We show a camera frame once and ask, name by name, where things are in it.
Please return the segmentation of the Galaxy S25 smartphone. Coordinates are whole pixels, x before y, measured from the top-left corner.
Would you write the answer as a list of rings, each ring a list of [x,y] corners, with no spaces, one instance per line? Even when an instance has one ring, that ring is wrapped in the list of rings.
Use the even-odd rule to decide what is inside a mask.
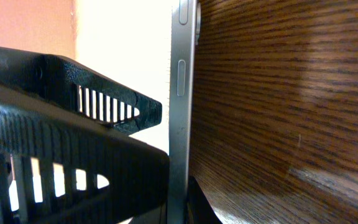
[[[197,0],[172,6],[167,223],[186,223]]]

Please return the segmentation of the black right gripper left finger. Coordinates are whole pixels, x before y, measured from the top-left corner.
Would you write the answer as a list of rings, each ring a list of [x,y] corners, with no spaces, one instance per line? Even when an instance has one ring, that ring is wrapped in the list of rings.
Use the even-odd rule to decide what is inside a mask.
[[[157,126],[162,120],[162,104],[102,74],[60,55],[41,54],[0,47],[0,83],[23,90],[70,111],[78,111],[80,87],[100,93],[98,102],[113,99],[139,110],[120,107],[128,115],[114,123],[114,129],[134,134]]]

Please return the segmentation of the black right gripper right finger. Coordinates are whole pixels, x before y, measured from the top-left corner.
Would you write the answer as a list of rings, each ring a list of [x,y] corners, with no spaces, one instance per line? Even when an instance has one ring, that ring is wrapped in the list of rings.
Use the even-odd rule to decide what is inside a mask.
[[[0,223],[118,223],[167,200],[165,152],[0,105]]]

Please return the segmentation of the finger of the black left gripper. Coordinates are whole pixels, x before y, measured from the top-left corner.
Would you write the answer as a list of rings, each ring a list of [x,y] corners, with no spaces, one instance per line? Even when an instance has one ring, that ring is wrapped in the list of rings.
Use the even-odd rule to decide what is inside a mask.
[[[190,224],[222,224],[193,176],[188,178],[187,222]]]

